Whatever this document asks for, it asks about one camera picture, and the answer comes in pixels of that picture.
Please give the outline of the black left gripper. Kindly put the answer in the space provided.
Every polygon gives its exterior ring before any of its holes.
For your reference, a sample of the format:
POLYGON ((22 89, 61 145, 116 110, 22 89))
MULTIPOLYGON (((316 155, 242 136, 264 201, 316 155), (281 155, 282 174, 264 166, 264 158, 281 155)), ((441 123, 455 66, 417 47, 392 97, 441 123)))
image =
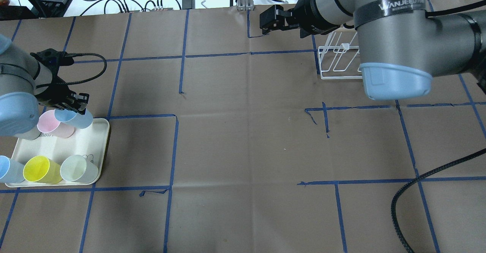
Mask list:
POLYGON ((90 95, 77 94, 71 91, 64 80, 54 77, 51 83, 43 83, 36 87, 36 98, 39 105, 59 110, 69 110, 85 115, 90 95))

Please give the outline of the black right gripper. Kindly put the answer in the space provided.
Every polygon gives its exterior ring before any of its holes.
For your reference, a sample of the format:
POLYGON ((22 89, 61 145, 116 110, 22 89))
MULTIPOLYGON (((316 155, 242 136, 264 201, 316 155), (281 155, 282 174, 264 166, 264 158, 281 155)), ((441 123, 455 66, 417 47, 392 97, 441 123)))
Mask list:
POLYGON ((314 17, 312 6, 295 6, 284 10, 281 5, 272 5, 260 13, 260 29, 262 35, 269 35, 272 31, 288 31, 299 29, 300 38, 315 35, 311 18, 314 17))

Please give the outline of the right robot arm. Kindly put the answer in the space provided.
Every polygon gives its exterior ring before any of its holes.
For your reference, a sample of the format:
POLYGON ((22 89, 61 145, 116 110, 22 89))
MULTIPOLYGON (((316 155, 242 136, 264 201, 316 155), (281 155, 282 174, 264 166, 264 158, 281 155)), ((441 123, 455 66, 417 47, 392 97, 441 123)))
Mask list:
POLYGON ((329 34, 348 22, 357 31, 363 87, 372 100, 429 94, 432 79, 471 73, 485 90, 485 1, 427 11, 427 0, 298 0, 260 14, 263 34, 299 29, 329 34))

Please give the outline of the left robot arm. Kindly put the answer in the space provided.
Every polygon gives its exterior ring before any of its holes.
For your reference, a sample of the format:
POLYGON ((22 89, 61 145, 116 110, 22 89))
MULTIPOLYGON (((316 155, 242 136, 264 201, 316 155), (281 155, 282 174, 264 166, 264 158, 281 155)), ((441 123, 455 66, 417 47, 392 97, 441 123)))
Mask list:
POLYGON ((1 136, 37 139, 40 105, 80 115, 87 112, 89 94, 71 91, 58 76, 59 68, 72 65, 78 54, 54 49, 27 53, 10 38, 0 39, 1 136))

